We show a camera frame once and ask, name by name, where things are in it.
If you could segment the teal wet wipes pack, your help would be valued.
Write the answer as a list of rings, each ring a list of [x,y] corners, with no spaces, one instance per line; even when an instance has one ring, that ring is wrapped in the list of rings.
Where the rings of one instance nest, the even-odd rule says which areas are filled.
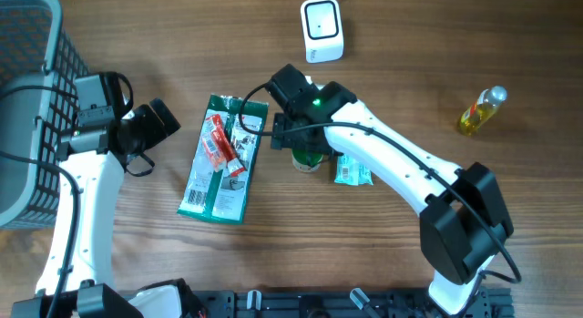
[[[334,182],[349,186],[373,185],[372,172],[355,159],[342,155],[337,159]]]

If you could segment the green 3M gloves package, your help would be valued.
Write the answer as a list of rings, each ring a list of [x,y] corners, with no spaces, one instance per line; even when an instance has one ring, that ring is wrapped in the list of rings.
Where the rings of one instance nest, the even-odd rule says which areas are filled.
[[[226,169],[213,170],[200,138],[203,119],[179,215],[214,223],[243,222],[261,144],[261,137],[256,133],[265,127],[268,107],[264,102],[243,103],[238,97],[210,97],[204,119],[213,114],[221,116],[227,138],[245,170],[237,177],[230,177]]]

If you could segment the red snack packet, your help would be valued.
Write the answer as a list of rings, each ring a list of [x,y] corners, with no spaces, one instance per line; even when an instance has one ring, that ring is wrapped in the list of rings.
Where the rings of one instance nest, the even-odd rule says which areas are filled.
[[[200,138],[215,172],[226,169],[230,177],[237,177],[245,170],[227,138],[219,114],[204,119]]]

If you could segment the yellow oil bottle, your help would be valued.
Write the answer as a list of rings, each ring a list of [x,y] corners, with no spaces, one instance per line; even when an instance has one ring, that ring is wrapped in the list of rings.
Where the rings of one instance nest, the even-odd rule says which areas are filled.
[[[460,116],[459,131],[465,136],[476,133],[506,101],[507,91],[502,86],[485,89],[478,99]]]

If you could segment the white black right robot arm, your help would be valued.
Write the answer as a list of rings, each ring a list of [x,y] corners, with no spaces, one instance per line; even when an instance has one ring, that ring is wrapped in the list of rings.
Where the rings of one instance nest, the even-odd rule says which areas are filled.
[[[462,169],[439,159],[387,127],[346,87],[317,86],[291,64],[264,88],[282,109],[271,131],[273,148],[345,154],[411,206],[421,251],[435,270],[428,295],[439,311],[462,313],[497,254],[517,269],[505,248],[514,226],[486,166]]]

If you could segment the green white round tub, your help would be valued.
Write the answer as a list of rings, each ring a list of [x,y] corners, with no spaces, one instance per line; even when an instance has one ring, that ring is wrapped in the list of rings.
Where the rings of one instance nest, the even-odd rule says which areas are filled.
[[[293,149],[291,157],[293,166],[305,173],[316,171],[323,161],[323,154],[300,149]]]

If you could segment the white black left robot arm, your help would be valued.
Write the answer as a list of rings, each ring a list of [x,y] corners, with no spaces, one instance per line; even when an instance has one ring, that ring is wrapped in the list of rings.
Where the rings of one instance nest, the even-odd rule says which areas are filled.
[[[70,128],[58,134],[45,169],[58,183],[56,224],[45,269],[29,300],[14,303],[14,317],[180,317],[182,280],[151,284],[128,298],[113,288],[111,246],[119,190],[135,157],[180,125],[158,98],[138,108],[133,89],[117,72],[78,77],[79,104]]]

